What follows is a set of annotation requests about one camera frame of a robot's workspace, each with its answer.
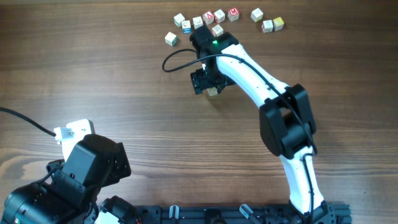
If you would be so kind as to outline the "orange-sided bird block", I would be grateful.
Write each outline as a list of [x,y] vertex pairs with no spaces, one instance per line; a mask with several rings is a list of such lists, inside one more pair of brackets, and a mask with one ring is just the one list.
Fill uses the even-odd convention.
[[207,88],[206,90],[209,96],[215,96],[218,94],[218,90],[215,87]]

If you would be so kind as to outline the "red-sided wooden block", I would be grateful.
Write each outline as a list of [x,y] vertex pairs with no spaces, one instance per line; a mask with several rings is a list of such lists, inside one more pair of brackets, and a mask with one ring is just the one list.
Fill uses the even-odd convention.
[[212,29],[211,29],[211,33],[213,34],[214,37],[219,37],[220,35],[222,35],[224,33],[223,28],[218,24],[215,25]]
[[273,25],[273,21],[272,20],[264,20],[262,22],[261,29],[262,29],[263,33],[272,32],[273,28],[274,28],[274,25]]

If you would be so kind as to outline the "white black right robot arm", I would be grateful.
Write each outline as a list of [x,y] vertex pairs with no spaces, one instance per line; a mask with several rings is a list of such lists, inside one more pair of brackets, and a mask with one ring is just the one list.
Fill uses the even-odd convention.
[[238,85],[258,107],[262,141],[281,160],[289,183],[292,221],[336,223],[335,211],[320,193],[313,169],[316,127],[303,86],[288,86],[272,77],[228,32],[217,36],[201,26],[190,42],[202,63],[191,74],[197,95],[203,91],[217,95],[226,86]]

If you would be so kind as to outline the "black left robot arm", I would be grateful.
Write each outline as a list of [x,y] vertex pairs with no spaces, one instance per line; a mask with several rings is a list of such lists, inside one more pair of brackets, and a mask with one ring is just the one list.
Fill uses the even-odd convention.
[[47,175],[11,192],[1,223],[94,223],[103,187],[131,175],[123,143],[89,134],[68,159],[49,162]]

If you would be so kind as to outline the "green-sided wooden block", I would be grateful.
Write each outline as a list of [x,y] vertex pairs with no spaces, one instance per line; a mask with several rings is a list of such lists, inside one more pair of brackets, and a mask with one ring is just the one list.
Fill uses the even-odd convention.
[[165,43],[170,46],[174,46],[177,41],[178,37],[172,32],[168,32],[168,34],[165,36]]

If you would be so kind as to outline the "plain wooden picture block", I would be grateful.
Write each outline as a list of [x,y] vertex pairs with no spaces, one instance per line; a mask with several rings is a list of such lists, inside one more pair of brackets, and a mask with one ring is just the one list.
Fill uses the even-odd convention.
[[199,17],[194,17],[192,19],[192,21],[193,21],[194,29],[197,29],[197,28],[199,28],[199,27],[201,27],[203,25],[203,20],[202,20],[202,18],[200,16]]

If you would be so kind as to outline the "blue-sided wooden block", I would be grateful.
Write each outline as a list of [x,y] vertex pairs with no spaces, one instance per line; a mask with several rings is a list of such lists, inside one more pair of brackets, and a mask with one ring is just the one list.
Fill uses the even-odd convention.
[[191,23],[189,20],[187,21],[182,21],[182,31],[184,34],[191,34],[192,33],[192,27]]

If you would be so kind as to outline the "red letter A block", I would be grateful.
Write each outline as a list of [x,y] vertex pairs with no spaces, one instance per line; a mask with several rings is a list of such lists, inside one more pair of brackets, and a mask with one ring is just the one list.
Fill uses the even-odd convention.
[[206,25],[211,24],[214,22],[215,16],[211,11],[206,11],[202,15],[203,21],[205,22]]

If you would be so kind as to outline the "wooden block beside A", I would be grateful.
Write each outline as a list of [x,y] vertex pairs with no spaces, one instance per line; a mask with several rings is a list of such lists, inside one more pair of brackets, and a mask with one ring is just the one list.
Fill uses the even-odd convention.
[[215,17],[215,22],[219,24],[225,20],[225,13],[221,9],[219,9],[214,12],[214,17]]

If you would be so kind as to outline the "green-edged wooden block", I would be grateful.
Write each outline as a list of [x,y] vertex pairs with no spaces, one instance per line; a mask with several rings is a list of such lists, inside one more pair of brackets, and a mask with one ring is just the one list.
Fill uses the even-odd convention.
[[174,24],[177,27],[181,27],[182,26],[182,22],[185,20],[185,17],[182,15],[182,13],[177,14],[176,16],[174,16]]

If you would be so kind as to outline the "red letter M block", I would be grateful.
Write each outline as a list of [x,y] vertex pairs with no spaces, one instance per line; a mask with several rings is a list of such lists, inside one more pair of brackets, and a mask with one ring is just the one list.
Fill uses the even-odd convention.
[[233,7],[228,10],[228,19],[230,21],[236,21],[239,19],[240,12],[236,7]]

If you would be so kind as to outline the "plain wooden block right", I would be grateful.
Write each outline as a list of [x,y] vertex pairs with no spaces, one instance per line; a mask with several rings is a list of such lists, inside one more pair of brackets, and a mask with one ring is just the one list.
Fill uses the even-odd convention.
[[251,13],[251,19],[254,22],[260,21],[263,18],[263,16],[264,16],[264,13],[259,8],[253,10]]

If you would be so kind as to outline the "yellow wooden block right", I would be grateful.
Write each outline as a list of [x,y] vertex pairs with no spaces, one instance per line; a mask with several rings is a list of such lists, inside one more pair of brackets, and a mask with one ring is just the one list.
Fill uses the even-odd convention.
[[285,24],[281,17],[277,17],[277,18],[273,19],[272,21],[273,21],[275,31],[281,30]]

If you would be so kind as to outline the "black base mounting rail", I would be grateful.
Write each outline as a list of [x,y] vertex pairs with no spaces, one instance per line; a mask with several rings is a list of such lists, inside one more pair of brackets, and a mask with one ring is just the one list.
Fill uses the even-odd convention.
[[206,223],[319,223],[352,224],[349,205],[323,203],[312,213],[302,215],[291,204],[262,207],[242,204],[239,207],[138,206],[135,223],[206,224]]

